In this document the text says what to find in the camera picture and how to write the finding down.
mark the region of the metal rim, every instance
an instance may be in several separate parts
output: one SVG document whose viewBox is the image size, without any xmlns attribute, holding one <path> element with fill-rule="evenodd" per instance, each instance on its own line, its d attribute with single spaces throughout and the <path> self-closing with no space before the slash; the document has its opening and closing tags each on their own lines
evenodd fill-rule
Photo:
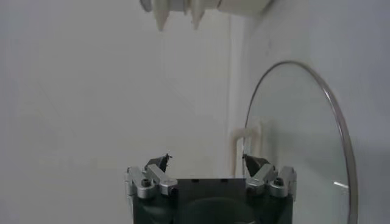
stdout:
<svg viewBox="0 0 390 224">
<path fill-rule="evenodd" d="M 353 148 L 352 143 L 349 136 L 349 131 L 347 128 L 346 120 L 344 119 L 344 116 L 342 115 L 342 111 L 340 109 L 339 103 L 336 100 L 335 95 L 332 93 L 329 86 L 326 84 L 326 82 L 317 74 L 314 70 L 312 70 L 309 66 L 307 66 L 304 63 L 301 63 L 299 61 L 281 61 L 274 65 L 272 65 L 261 77 L 259 82 L 256 85 L 255 91 L 252 94 L 252 97 L 250 99 L 250 104 L 247 111 L 246 121 L 245 121 L 245 127 L 247 127 L 248 119 L 249 119 L 249 112 L 250 108 L 252 106 L 252 103 L 254 101 L 254 98 L 256 96 L 257 90 L 260 87 L 260 84 L 263 82 L 265 77 L 276 67 L 280 65 L 296 65 L 298 67 L 301 67 L 303 70 L 307 71 L 311 76 L 315 79 L 319 87 L 321 88 L 322 92 L 325 94 L 325 97 L 327 98 L 333 115 L 335 116 L 336 123 L 338 126 L 339 134 L 342 141 L 342 147 L 344 151 L 344 158 L 346 160 L 347 165 L 347 175 L 348 175 L 348 185 L 349 185 L 349 214 L 348 214 L 348 224 L 357 224 L 358 222 L 358 179 L 356 176 L 356 164 L 355 164 L 355 157 L 353 155 Z"/>
</svg>

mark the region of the white pipe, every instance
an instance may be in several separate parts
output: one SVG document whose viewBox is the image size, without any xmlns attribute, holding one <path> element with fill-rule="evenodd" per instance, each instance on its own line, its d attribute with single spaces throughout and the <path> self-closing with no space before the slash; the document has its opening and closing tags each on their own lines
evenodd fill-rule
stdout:
<svg viewBox="0 0 390 224">
<path fill-rule="evenodd" d="M 251 138 L 253 147 L 251 152 L 260 154 L 261 141 L 260 135 L 256 128 L 239 128 L 233 130 L 229 136 L 229 152 L 230 152 L 230 174 L 235 177 L 236 174 L 236 158 L 237 158 L 237 141 L 241 138 Z"/>
</svg>

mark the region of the glass lid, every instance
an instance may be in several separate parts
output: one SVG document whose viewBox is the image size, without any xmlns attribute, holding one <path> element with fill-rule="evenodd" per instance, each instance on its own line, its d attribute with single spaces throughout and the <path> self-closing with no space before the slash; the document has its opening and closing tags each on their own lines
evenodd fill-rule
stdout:
<svg viewBox="0 0 390 224">
<path fill-rule="evenodd" d="M 297 172 L 293 223 L 356 223 L 348 129 L 334 95 L 312 69 L 294 61 L 271 67 L 252 96 L 246 126 L 260 130 L 261 157 Z M 244 153 L 252 154 L 249 139 Z"/>
</svg>

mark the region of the white plastic part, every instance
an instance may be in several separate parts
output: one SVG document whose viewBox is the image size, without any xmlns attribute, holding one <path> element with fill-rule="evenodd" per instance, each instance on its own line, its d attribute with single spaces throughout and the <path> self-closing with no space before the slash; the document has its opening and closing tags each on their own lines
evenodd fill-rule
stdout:
<svg viewBox="0 0 390 224">
<path fill-rule="evenodd" d="M 236 15 L 253 16 L 261 13 L 271 0 L 222 0 L 218 10 Z"/>
<path fill-rule="evenodd" d="M 251 138 L 252 152 L 260 152 L 261 150 L 261 137 L 258 128 L 240 128 L 232 131 L 229 137 L 230 174 L 232 177 L 236 175 L 237 141 L 241 138 Z"/>
<path fill-rule="evenodd" d="M 264 156 L 263 155 L 263 123 L 261 122 L 260 118 L 259 117 L 255 117 L 253 116 L 252 117 L 252 122 L 251 124 L 248 124 L 248 126 L 250 126 L 252 129 L 254 129 L 257 134 L 258 134 L 258 142 L 259 142 L 259 145 L 255 145 L 255 147 L 252 147 L 250 150 L 250 154 L 252 156 L 256 156 L 256 157 L 262 157 Z"/>
<path fill-rule="evenodd" d="M 169 0 L 152 0 L 152 9 L 157 28 L 162 31 L 169 16 Z"/>
<path fill-rule="evenodd" d="M 193 16 L 193 26 L 195 30 L 199 27 L 200 20 L 205 13 L 206 1 L 207 0 L 191 0 L 191 15 Z"/>
<path fill-rule="evenodd" d="M 141 0 L 145 11 L 153 11 L 159 31 L 164 29 L 170 11 L 191 10 L 193 27 L 197 29 L 206 9 L 218 9 L 236 15 L 253 16 L 261 11 L 272 0 Z"/>
</svg>

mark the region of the screw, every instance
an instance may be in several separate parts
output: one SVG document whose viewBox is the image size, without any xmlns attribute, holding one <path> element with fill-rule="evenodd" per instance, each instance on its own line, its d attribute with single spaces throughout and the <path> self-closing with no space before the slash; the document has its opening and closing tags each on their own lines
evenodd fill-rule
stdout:
<svg viewBox="0 0 390 224">
<path fill-rule="evenodd" d="M 141 185 L 142 185 L 142 187 L 150 187 L 152 185 L 152 183 L 148 179 L 143 179 L 141 181 Z"/>
<path fill-rule="evenodd" d="M 274 185 L 282 187 L 283 185 L 285 185 L 285 183 L 284 183 L 283 179 L 281 179 L 280 177 L 277 177 L 274 180 Z"/>
</svg>

